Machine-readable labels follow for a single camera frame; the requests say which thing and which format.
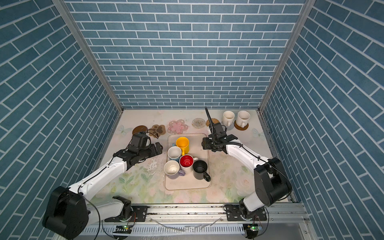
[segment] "coaster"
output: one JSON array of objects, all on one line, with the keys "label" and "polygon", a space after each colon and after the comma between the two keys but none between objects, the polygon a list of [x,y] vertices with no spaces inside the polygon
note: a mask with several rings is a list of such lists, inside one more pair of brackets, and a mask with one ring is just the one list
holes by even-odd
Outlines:
[{"label": "coaster", "polygon": [[[217,120],[216,118],[212,118],[212,122],[215,124],[215,123],[219,123],[220,121]],[[207,120],[207,121],[205,122],[205,124],[206,124],[206,126],[208,127],[208,126],[209,126],[209,120]]]},{"label": "coaster", "polygon": [[164,125],[153,125],[148,132],[152,134],[155,138],[159,138],[161,135],[166,133],[166,127]]},{"label": "coaster", "polygon": [[148,128],[146,126],[137,126],[133,129],[132,131],[132,135],[135,134],[135,133],[138,133],[138,132],[146,132],[148,130]]},{"label": "coaster", "polygon": [[167,132],[170,134],[182,134],[188,130],[188,125],[185,124],[185,121],[179,119],[177,121],[170,121]]},{"label": "coaster", "polygon": [[194,128],[197,128],[197,129],[199,129],[199,128],[203,128],[203,127],[204,127],[204,124],[205,124],[205,121],[204,121],[204,119],[202,119],[202,118],[195,118],[195,119],[192,121],[192,126],[193,126]]},{"label": "coaster", "polygon": [[233,122],[231,123],[231,125],[229,125],[229,127],[226,126],[226,127],[227,127],[227,131],[232,130],[232,129],[235,127],[234,122],[235,122],[235,121],[233,121]]},{"label": "coaster", "polygon": [[234,121],[234,123],[235,123],[235,128],[240,131],[244,131],[249,127],[249,124],[247,124],[245,127],[240,127],[239,125],[236,124],[236,121]]}]

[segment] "white tray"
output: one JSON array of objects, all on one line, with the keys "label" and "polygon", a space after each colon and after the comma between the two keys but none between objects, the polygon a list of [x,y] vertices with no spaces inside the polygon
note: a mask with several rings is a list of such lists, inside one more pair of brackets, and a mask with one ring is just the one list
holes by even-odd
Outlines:
[{"label": "white tray", "polygon": [[[189,140],[189,152],[187,154],[192,157],[197,157],[199,160],[203,160],[207,163],[208,169],[207,173],[209,174],[209,159],[208,159],[208,150],[204,150],[201,146],[203,138],[206,137],[204,133],[190,133],[190,134],[173,134],[168,137],[167,151],[172,144],[176,143],[176,140],[179,137],[186,137]],[[204,179],[197,180],[193,176],[193,172],[187,172],[185,176],[179,176],[176,179],[170,179],[165,174],[164,187],[169,190],[188,190],[188,189],[202,189],[208,188],[211,186],[211,182],[207,182]]]}]

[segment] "aluminum frame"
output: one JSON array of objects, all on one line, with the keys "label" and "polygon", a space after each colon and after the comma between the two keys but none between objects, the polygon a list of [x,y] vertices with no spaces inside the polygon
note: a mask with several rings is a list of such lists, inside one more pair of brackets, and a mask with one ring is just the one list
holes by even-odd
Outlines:
[{"label": "aluminum frame", "polygon": [[123,107],[122,107],[119,99],[117,98],[111,85],[109,84],[103,70],[101,69],[99,63],[97,62],[95,56],[93,55],[92,50],[90,49],[88,43],[86,42],[83,34],[81,33],[81,31],[79,29],[79,26],[76,24],[75,19],[73,18],[72,14],[70,13],[70,10],[68,9],[64,0],[52,0],[52,2],[55,5],[58,12],[60,13],[61,17],[63,18],[65,24],[67,25],[67,27],[71,31],[76,42],[80,46],[80,49],[83,51],[85,57],[88,59],[89,64],[91,65],[92,69],[95,71],[96,75],[98,76],[99,81],[104,86],[108,95],[112,99],[112,102],[115,104],[119,113],[122,113]]},{"label": "aluminum frame", "polygon": [[267,90],[265,91],[264,97],[260,103],[259,111],[263,112],[269,98],[271,97],[271,94],[273,92],[273,89],[275,88],[277,82],[279,81],[279,77],[283,71],[283,68],[285,64],[287,63],[288,57],[292,52],[293,47],[295,46],[295,43],[297,39],[299,38],[300,32],[303,29],[304,23],[308,18],[308,15],[310,14],[310,11],[312,10],[312,7],[314,5],[314,2],[316,0],[306,0],[303,8],[300,12],[299,18],[297,19],[297,22],[293,28],[292,34],[288,40],[288,43],[286,47],[284,48],[284,52],[281,55],[281,59],[279,63],[277,64],[277,67],[275,69],[275,72],[272,75],[271,81],[267,87]]}]

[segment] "round woven coaster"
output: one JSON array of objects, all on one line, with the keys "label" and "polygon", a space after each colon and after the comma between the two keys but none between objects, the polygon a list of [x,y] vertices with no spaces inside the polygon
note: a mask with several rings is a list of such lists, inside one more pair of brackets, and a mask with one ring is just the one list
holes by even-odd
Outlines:
[{"label": "round woven coaster", "polygon": [[195,119],[193,119],[193,121],[192,121],[192,126],[193,126],[194,128],[197,128],[197,129],[199,129],[199,128],[203,128],[204,125],[205,125],[205,121],[204,121],[204,119],[202,119],[202,118],[195,118]]}]

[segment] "blue mug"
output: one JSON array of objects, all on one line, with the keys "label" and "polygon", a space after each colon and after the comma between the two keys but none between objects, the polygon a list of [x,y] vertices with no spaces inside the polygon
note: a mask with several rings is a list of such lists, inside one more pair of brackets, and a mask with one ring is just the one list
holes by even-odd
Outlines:
[{"label": "blue mug", "polygon": [[172,144],[173,146],[168,149],[168,157],[170,160],[175,160],[179,162],[181,157],[181,148],[175,146],[175,144]]}]

